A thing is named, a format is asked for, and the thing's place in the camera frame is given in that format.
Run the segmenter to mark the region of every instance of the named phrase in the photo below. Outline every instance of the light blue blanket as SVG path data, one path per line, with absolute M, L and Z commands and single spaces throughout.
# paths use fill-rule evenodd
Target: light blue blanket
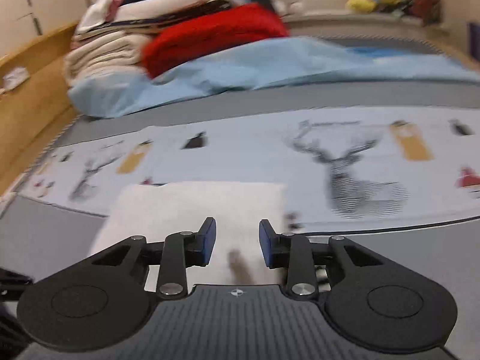
M 216 52 L 181 64 L 153 81 L 141 73 L 91 76 L 80 80 L 68 95 L 85 115 L 119 117 L 225 91 L 369 80 L 480 83 L 480 75 L 441 55 L 373 57 L 315 38 L 292 37 Z

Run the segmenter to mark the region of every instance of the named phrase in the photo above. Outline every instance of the metal pivot screw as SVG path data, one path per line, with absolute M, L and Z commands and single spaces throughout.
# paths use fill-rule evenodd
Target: metal pivot screw
M 164 295 L 178 295 L 183 291 L 183 286 L 178 283 L 165 283 L 159 289 Z
M 315 292 L 315 287 L 308 283 L 297 283 L 292 286 L 292 292 L 297 295 L 311 295 Z

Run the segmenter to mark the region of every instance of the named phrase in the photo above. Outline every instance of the logo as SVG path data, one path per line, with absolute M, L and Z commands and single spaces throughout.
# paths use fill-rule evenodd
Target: logo
M 242 296 L 245 292 L 240 290 L 240 288 L 235 288 L 234 290 L 230 291 L 230 293 L 234 297 L 238 298 L 239 296 Z

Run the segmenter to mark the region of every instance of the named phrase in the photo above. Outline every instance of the white folded towel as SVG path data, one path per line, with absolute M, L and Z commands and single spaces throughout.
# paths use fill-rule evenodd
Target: white folded towel
M 127 34 L 117 31 L 104 35 L 69 52 L 65 56 L 64 76 L 73 86 L 79 77 L 100 68 L 133 65 L 140 62 L 142 48 L 152 37 L 142 34 Z
M 80 19 L 75 33 L 82 34 L 105 23 L 105 17 L 107 17 L 111 2 L 112 0 L 97 0 L 94 4 L 90 5 L 87 12 L 85 12 Z
M 268 219 L 277 232 L 283 231 L 284 189 L 281 184 L 239 182 L 130 185 L 112 206 L 90 252 L 136 234 L 146 236 L 148 242 L 160 242 L 172 233 L 197 232 L 212 216 L 217 241 L 210 264 L 187 269 L 189 290 L 194 284 L 276 284 L 280 274 L 265 266 L 258 225 Z M 146 290 L 155 291 L 157 276 L 158 268 L 152 266 Z
M 167 13 L 194 7 L 210 0 L 144 0 L 118 8 L 116 21 L 151 19 Z

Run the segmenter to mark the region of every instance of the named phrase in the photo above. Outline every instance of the stack of folded laundry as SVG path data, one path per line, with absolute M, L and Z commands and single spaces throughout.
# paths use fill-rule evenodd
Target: stack of folded laundry
M 64 75 L 72 87 L 112 74 L 153 79 L 202 56 L 286 36 L 270 0 L 97 0 L 75 30 Z

